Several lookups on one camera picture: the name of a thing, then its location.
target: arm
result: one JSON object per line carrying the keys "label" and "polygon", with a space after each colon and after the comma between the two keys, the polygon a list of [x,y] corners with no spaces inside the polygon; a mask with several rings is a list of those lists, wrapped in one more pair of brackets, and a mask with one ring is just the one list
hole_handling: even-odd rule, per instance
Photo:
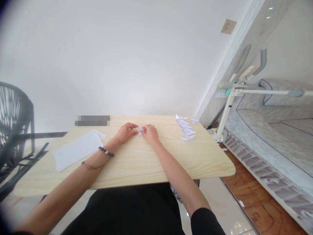
{"label": "arm", "polygon": [[[137,134],[129,131],[138,127],[133,123],[123,125],[117,134],[105,145],[105,149],[114,153],[115,149]],[[106,163],[110,157],[102,151],[95,152],[85,161],[85,165],[98,167]],[[102,168],[89,170],[80,165],[66,177],[18,226],[16,231],[27,231],[34,235],[49,234],[68,210],[78,201],[91,186]]]}
{"label": "arm", "polygon": [[179,162],[164,148],[159,140],[157,130],[151,124],[142,127],[141,131],[147,142],[153,147],[160,159],[169,182],[183,201],[191,218],[199,208],[211,210],[208,201]]}

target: blurred patch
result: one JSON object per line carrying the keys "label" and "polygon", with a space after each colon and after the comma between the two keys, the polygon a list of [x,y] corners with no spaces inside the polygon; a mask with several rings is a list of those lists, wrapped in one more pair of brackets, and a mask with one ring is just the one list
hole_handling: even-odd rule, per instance
{"label": "blurred patch", "polygon": [[76,116],[75,126],[109,126],[110,116]]}

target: forearm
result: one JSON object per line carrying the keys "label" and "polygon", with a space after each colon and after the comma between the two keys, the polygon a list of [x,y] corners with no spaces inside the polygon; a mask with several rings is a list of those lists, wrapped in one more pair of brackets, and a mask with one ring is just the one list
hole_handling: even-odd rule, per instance
{"label": "forearm", "polygon": [[[114,152],[118,143],[109,141],[105,148]],[[85,161],[88,166],[98,167],[109,159],[109,156],[97,151]],[[68,210],[91,186],[102,168],[89,170],[79,166],[66,177],[47,197],[27,216],[16,231],[28,231],[37,234],[48,234]]]}
{"label": "forearm", "polygon": [[193,179],[165,147],[158,143],[153,148],[160,159],[169,182],[188,211],[189,217],[191,218],[192,214],[199,208],[211,209],[208,201]]}

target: wooden floor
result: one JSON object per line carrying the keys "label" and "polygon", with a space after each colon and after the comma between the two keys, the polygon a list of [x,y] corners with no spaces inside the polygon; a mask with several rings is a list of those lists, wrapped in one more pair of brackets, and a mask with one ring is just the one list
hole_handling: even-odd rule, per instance
{"label": "wooden floor", "polygon": [[230,151],[225,153],[234,163],[236,173],[223,179],[236,198],[243,202],[244,209],[262,235],[307,234]]}

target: thin bracelet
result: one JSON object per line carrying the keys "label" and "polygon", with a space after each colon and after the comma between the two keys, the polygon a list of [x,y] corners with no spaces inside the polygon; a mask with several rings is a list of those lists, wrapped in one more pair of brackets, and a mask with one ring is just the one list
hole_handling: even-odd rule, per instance
{"label": "thin bracelet", "polygon": [[101,166],[98,166],[98,167],[87,166],[87,165],[85,165],[85,161],[83,161],[83,162],[82,162],[82,165],[83,165],[84,167],[88,168],[89,170],[95,170],[95,169],[98,169],[98,168],[100,168],[100,167],[103,167],[103,166],[104,166],[104,164],[103,164],[103,165],[101,165]]}
{"label": "thin bracelet", "polygon": [[[100,146],[98,149],[99,149],[100,151],[104,152],[106,155],[108,155],[108,156],[110,156],[110,157],[114,157],[114,154],[113,154],[113,153],[110,153],[109,151],[107,151],[107,150],[104,149],[103,147]],[[84,167],[88,168],[89,170],[99,169],[100,167],[103,167],[103,166],[104,166],[104,164],[101,165],[101,166],[98,166],[98,167],[87,166],[87,165],[85,164],[85,161],[82,162],[82,165],[83,165]]]}

